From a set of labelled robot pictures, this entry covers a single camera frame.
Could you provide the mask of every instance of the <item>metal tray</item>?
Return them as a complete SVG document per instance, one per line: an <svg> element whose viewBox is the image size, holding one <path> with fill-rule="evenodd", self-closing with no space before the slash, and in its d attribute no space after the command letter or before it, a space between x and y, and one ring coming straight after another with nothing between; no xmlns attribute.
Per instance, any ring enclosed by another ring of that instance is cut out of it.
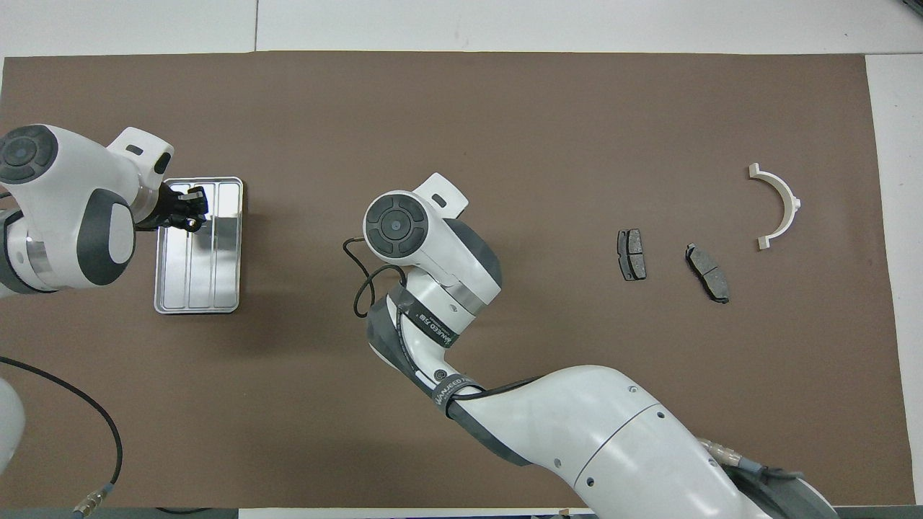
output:
<svg viewBox="0 0 923 519"><path fill-rule="evenodd" d="M240 302L240 241L244 183L234 176L171 178L184 193L202 186L209 201L196 233L157 231L154 308L161 314L231 313Z"/></svg>

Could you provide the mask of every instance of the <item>brown table surface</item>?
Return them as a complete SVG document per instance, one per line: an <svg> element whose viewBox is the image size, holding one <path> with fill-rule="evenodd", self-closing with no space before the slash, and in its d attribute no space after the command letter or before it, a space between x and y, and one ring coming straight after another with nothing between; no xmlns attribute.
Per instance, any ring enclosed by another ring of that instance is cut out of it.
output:
<svg viewBox="0 0 923 519"><path fill-rule="evenodd" d="M0 351L118 423L112 506L580 505L440 417L352 315L362 279L341 242L376 195L434 171L504 269L454 366L486 386L618 368L693 433L803 470L836 504L913 500L861 56L7 58L0 130L33 122L103 144L140 127L176 147L168 176L246 183L234 314L156 313L154 234L115 284L0 301ZM804 204L764 251L782 206L748 180L753 162ZM636 283L616 255L631 227L649 273ZM730 304L702 291L689 242L724 269ZM0 506L67 506L109 477L98 416L0 374L29 415Z"/></svg>

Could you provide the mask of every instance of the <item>white plastic bracket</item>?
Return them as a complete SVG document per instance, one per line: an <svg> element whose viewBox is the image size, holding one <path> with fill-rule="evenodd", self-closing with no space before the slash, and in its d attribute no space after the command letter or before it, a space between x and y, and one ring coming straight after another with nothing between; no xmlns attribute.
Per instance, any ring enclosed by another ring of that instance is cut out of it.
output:
<svg viewBox="0 0 923 519"><path fill-rule="evenodd" d="M749 166L749 175L750 178L758 178L768 183L770 186L775 187L775 190L779 192L779 196L782 197L782 203L785 205L785 212L782 215L782 222L779 223L779 227L773 231L772 234L760 236L756 239L757 244L760 246L760 250L763 250L769 248L769 240L781 236L782 233L787 231L788 227L792 225L792 222L795 221L795 213L801 209L801 200L795 197L791 187L785 183L785 180L772 173L760 171L760 165L758 163L753 163Z"/></svg>

